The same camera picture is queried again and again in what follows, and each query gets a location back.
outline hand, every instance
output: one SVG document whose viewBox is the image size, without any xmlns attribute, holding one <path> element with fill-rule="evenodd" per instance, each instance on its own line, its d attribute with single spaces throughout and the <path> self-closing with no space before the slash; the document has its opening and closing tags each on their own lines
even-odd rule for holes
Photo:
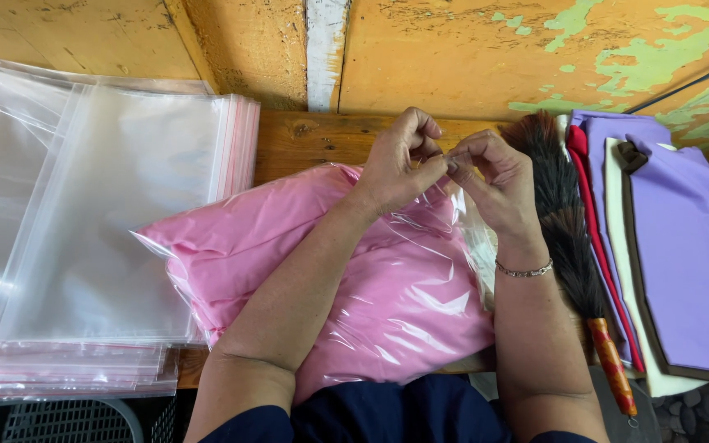
<svg viewBox="0 0 709 443">
<path fill-rule="evenodd" d="M 532 160 L 491 129 L 461 140 L 448 155 L 465 153 L 472 156 L 485 180 L 458 163 L 449 175 L 472 197 L 483 221 L 496 232 L 498 251 L 504 249 L 503 244 L 525 248 L 538 239 L 543 242 L 535 210 Z"/>
<path fill-rule="evenodd" d="M 434 141 L 440 136 L 442 129 L 433 118 L 418 108 L 407 108 L 377 135 L 348 203 L 363 208 L 374 222 L 417 198 L 448 172 L 448 160 Z M 412 169 L 412 160 L 426 158 Z"/>
</svg>

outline black feathers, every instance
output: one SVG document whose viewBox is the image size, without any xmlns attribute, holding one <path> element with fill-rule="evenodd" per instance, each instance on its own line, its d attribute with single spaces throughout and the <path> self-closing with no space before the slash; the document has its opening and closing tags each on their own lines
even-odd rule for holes
<svg viewBox="0 0 709 443">
<path fill-rule="evenodd" d="M 554 117 L 539 111 L 499 131 L 533 160 L 535 206 L 558 281 L 582 316 L 604 317 L 606 292 L 590 249 L 578 175 L 559 145 Z"/>
</svg>

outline person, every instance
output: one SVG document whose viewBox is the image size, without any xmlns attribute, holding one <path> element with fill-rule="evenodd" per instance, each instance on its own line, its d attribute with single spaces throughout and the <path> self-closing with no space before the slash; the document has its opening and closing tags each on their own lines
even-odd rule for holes
<svg viewBox="0 0 709 443">
<path fill-rule="evenodd" d="M 530 159 L 491 130 L 443 155 L 439 125 L 408 108 L 373 143 L 359 182 L 267 278 L 206 360 L 186 442 L 608 441 L 585 356 L 554 273 L 497 272 L 494 327 L 501 413 L 466 380 L 430 374 L 406 386 L 353 381 L 291 409 L 295 372 L 330 312 L 363 233 L 445 174 L 497 234 L 497 261 L 549 264 Z M 484 178 L 452 162 L 469 153 Z M 418 168 L 412 160 L 426 158 Z"/>
</svg>

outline orange handle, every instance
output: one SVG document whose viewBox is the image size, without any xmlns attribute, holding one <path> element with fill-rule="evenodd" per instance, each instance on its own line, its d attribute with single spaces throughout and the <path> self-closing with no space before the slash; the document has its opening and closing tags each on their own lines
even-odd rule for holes
<svg viewBox="0 0 709 443">
<path fill-rule="evenodd" d="M 598 358 L 601 361 L 601 366 L 604 367 L 606 379 L 609 380 L 611 393 L 615 396 L 620 412 L 627 416 L 635 416 L 636 402 L 634 402 L 634 394 L 631 392 L 628 378 L 625 377 L 625 369 L 622 367 L 619 354 L 617 354 L 615 342 L 609 337 L 606 319 L 590 318 L 587 320 L 587 326 L 592 331 Z"/>
</svg>

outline brown fabric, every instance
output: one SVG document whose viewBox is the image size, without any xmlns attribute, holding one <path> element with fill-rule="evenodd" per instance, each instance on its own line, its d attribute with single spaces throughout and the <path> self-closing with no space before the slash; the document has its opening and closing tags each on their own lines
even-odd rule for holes
<svg viewBox="0 0 709 443">
<path fill-rule="evenodd" d="M 647 155 L 639 152 L 636 146 L 631 142 L 622 142 L 617 145 L 620 155 L 625 159 L 628 165 L 622 169 L 628 175 L 633 174 L 638 168 L 647 164 Z"/>
<path fill-rule="evenodd" d="M 634 223 L 634 198 L 631 189 L 631 179 L 628 174 L 636 171 L 641 166 L 647 163 L 647 156 L 636 151 L 634 144 L 625 142 L 618 145 L 620 154 L 625 158 L 629 166 L 633 167 L 630 172 L 629 168 L 623 170 L 622 175 L 622 213 L 625 223 L 625 240 L 628 244 L 628 254 L 631 261 L 631 273 L 634 277 L 634 292 L 636 296 L 636 307 L 639 308 L 639 314 L 642 317 L 642 322 L 645 324 L 645 334 L 647 341 L 652 348 L 652 354 L 655 357 L 655 362 L 658 364 L 661 372 L 669 375 L 678 375 L 680 377 L 699 378 L 700 380 L 709 381 L 709 370 L 688 368 L 683 366 L 670 365 L 666 360 L 666 354 L 663 352 L 661 340 L 655 332 L 655 322 L 652 319 L 650 307 L 647 304 L 645 297 L 645 281 L 642 277 L 642 266 L 639 259 L 639 249 L 636 243 L 636 225 Z"/>
</svg>

